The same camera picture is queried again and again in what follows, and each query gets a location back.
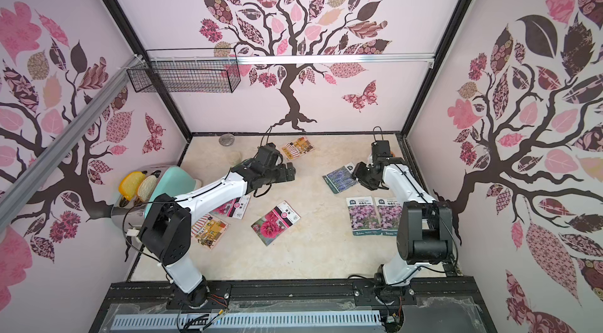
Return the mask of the pink cosmos seed packet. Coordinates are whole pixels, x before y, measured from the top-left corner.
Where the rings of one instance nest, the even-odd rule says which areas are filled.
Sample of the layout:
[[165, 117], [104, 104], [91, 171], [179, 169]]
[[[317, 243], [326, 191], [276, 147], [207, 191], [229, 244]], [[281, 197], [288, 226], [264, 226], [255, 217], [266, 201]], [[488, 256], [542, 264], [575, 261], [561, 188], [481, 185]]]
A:
[[379, 236], [382, 234], [378, 212], [371, 196], [347, 198], [346, 206], [353, 236]]

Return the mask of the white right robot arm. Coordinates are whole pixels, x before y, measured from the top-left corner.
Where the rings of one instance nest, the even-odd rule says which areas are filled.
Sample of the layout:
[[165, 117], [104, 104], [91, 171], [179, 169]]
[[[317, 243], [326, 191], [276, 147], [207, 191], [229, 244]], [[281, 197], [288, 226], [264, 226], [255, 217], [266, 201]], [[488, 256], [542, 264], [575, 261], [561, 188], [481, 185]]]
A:
[[457, 264], [452, 210], [421, 187], [404, 160], [394, 157], [388, 141], [373, 141], [370, 162], [356, 164], [352, 177], [368, 190], [389, 190], [401, 206], [397, 254], [375, 274], [379, 286], [408, 287], [421, 270]]

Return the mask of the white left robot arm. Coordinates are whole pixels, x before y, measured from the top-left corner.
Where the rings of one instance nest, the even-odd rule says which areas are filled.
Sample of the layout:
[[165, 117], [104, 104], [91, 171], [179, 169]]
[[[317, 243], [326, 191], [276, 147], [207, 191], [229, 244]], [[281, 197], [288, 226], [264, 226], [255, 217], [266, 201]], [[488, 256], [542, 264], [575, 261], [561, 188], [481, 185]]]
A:
[[186, 297], [192, 308], [209, 299], [207, 279], [188, 254], [193, 224], [215, 208], [264, 186], [293, 182], [296, 169], [285, 162], [273, 143], [260, 146], [256, 154], [234, 167], [211, 184], [178, 196], [163, 193], [149, 203], [138, 234], [148, 249]]

